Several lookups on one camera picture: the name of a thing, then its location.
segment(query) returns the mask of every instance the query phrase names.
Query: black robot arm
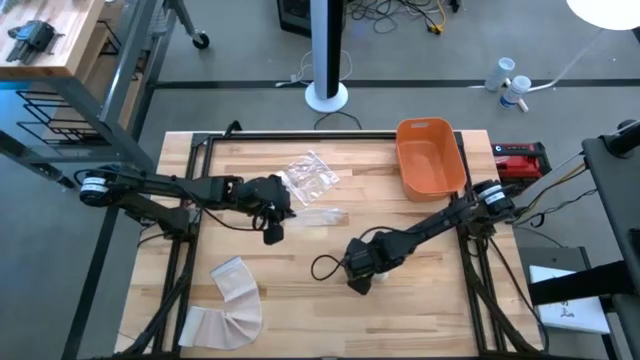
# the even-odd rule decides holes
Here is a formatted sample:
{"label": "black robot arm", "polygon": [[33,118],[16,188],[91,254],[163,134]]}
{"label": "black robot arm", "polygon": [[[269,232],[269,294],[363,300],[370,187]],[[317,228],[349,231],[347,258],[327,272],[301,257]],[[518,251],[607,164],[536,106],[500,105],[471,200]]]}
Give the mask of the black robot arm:
{"label": "black robot arm", "polygon": [[208,210],[232,210],[253,216],[253,229],[264,232],[264,242],[284,237],[280,223],[295,214],[289,192],[280,177],[270,175],[245,182],[237,176],[207,176],[196,180],[146,174],[118,166],[84,171],[80,200],[89,206],[118,206],[134,220],[157,221],[171,237],[191,233],[190,213],[167,208],[140,194],[160,195],[194,202]]}
{"label": "black robot arm", "polygon": [[347,273],[347,285],[362,295],[371,288],[371,278],[404,263],[418,245],[459,225],[475,237],[495,233],[493,225],[512,216],[515,206],[497,181],[474,186],[475,198],[454,200],[445,209],[404,231],[378,231],[370,242],[354,238],[340,264]]}

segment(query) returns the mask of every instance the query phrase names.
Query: red device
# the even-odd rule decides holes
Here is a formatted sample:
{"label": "red device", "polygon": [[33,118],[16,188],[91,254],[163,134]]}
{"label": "red device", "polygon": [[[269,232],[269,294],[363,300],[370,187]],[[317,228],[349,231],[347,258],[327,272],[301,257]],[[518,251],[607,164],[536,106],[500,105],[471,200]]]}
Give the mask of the red device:
{"label": "red device", "polygon": [[492,144],[491,147],[500,182],[504,185],[516,185],[514,195],[519,195],[551,171],[547,152],[540,142]]}

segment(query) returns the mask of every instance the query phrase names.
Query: gray floor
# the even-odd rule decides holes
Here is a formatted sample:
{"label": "gray floor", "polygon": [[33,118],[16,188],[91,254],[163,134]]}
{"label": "gray floor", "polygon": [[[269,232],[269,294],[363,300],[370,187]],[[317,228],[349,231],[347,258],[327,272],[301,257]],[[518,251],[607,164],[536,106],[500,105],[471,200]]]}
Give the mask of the gray floor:
{"label": "gray floor", "polygon": [[[212,48],[197,52],[178,26],[162,80],[286,79],[297,72],[300,57],[310,48],[308,39],[279,30],[274,2],[187,0],[187,6],[210,35]],[[573,16],[564,1],[467,0],[466,8],[450,16],[440,37],[403,15],[398,30],[386,35],[374,34],[371,22],[349,19],[343,48],[354,62],[351,79],[480,79],[505,55],[516,60],[517,72],[550,78],[596,31]],[[633,35],[608,32],[568,77],[636,78],[639,63],[640,44]],[[640,114],[637,88],[558,88],[530,94],[527,114],[500,109],[497,95],[484,90],[350,89],[349,95],[344,111],[357,116],[365,129],[392,129],[405,118],[440,116],[457,129],[488,129],[495,142],[542,141],[554,165],[577,152],[582,139],[610,132]],[[222,130],[233,120],[250,130],[312,129],[319,115],[303,97],[300,89],[161,90],[140,144],[156,160],[166,131]],[[0,106],[2,128],[28,141],[13,125],[28,119],[17,97],[0,92]],[[334,115],[319,128],[354,126]],[[0,353],[3,359],[57,359],[104,211],[81,205],[77,194],[61,192],[6,158],[0,158],[0,172],[0,326],[5,334]],[[552,190],[541,208],[593,186],[584,175]],[[106,355],[113,347],[138,230],[121,216],[82,346],[84,356]],[[597,196],[550,216],[541,231],[568,246],[585,246],[594,265],[620,258]],[[522,247],[553,246],[519,230],[517,240]],[[552,330],[551,342],[556,354],[605,357],[591,335]]]}

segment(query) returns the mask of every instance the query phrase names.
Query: metal table frame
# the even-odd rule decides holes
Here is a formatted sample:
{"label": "metal table frame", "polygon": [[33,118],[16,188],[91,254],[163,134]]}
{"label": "metal table frame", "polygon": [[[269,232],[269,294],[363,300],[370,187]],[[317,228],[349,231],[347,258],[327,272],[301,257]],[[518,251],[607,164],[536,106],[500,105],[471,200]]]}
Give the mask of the metal table frame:
{"label": "metal table frame", "polygon": [[[105,139],[109,146],[83,144],[29,147],[0,131],[0,153],[7,155],[11,160],[36,174],[56,181],[67,188],[73,187],[73,184],[59,169],[52,165],[53,163],[125,162],[141,170],[153,171],[154,163],[140,148],[138,140],[153,96],[153,89],[160,75],[176,17],[184,25],[187,34],[194,43],[208,43],[206,35],[194,27],[184,5],[184,0],[165,0],[164,6],[168,16],[169,31],[154,39],[143,83],[140,86],[132,112],[132,121],[129,122],[127,129],[123,129],[118,123],[120,112],[147,36],[156,1],[162,0],[139,0],[136,3],[126,38],[120,49],[115,76],[102,104],[75,77],[0,78],[0,81],[48,84]],[[51,152],[55,152],[57,155],[42,155]]]}
{"label": "metal table frame", "polygon": [[[229,132],[211,132],[211,133],[195,133],[192,138],[191,148],[189,151],[189,159],[187,162],[187,169],[185,178],[193,179],[199,176],[205,176],[209,174],[211,160],[213,159],[214,144],[221,141],[300,141],[300,140],[394,140],[395,131],[296,131],[296,132],[251,132],[240,131],[229,134]],[[460,133],[456,133],[456,140],[458,147],[461,150],[461,155],[465,168],[467,170],[468,183],[470,184],[469,171],[467,165],[467,159],[464,152],[464,144],[462,142],[462,136]],[[198,154],[204,154],[204,161],[199,173],[196,173],[195,165]],[[182,202],[181,206],[187,206],[186,202]],[[102,229],[99,234],[96,249],[91,260],[89,272],[85,279],[84,287],[80,296],[80,300],[76,309],[76,313],[72,322],[71,330],[67,337],[67,342],[63,352],[63,360],[75,360],[77,358],[80,343],[86,327],[86,323],[91,311],[91,306],[95,292],[97,290],[98,283],[100,281],[100,274],[109,248],[109,242],[113,233],[115,220],[118,216],[118,208],[108,208],[105,216],[105,220]],[[460,255],[463,263],[463,267],[466,271],[471,271],[473,266],[465,266],[465,264],[471,264],[472,258],[469,251],[468,242],[469,237],[464,231],[458,231],[458,240],[460,244]],[[180,359],[180,345],[178,344],[181,329],[184,326],[184,322],[188,310],[189,293],[191,288],[191,276],[195,266],[195,254],[198,245],[198,237],[196,236],[186,249],[186,260],[182,273],[176,280],[176,268],[178,266],[178,259],[180,257],[180,243],[173,242],[171,251],[169,254],[169,260],[167,263],[167,272],[165,275],[164,288],[162,293],[162,303],[158,312],[154,315],[154,318],[161,317],[162,326],[154,334],[154,343],[150,354],[142,354],[145,348],[138,349],[138,353],[116,353],[111,357],[103,359]],[[493,288],[493,279],[489,267],[489,262],[485,252],[480,251],[479,268],[481,272],[482,282],[489,292],[490,296],[495,300],[495,289]],[[469,296],[470,314],[472,319],[472,325],[478,348],[477,357],[449,357],[450,359],[576,359],[571,357],[552,356],[542,353],[516,353],[510,352],[507,349],[507,343],[504,339],[500,325],[495,319],[491,320],[490,326],[493,330],[495,337],[496,349],[489,349],[487,346],[483,319],[480,312],[480,302],[478,301],[478,295],[473,290],[472,286],[466,281],[467,292]],[[175,323],[175,333],[173,339],[171,339],[171,350],[164,351],[162,349],[162,343],[165,338],[166,321],[169,310],[178,302],[177,316]]]}

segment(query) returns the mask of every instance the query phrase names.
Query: white bottle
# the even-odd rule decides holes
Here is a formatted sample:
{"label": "white bottle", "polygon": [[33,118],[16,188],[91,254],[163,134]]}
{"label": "white bottle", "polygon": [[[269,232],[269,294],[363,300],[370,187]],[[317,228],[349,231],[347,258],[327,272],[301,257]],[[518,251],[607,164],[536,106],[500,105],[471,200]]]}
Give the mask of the white bottle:
{"label": "white bottle", "polygon": [[493,69],[491,75],[489,75],[487,80],[484,82],[485,89],[489,91],[498,91],[515,67],[515,61],[510,58],[501,58],[498,60],[498,64],[496,64],[495,69]]}
{"label": "white bottle", "polygon": [[523,75],[518,75],[513,80],[511,80],[511,85],[507,88],[507,90],[500,97],[499,104],[505,109],[511,109],[514,107],[522,96],[529,91],[531,87],[531,80],[528,77]]}

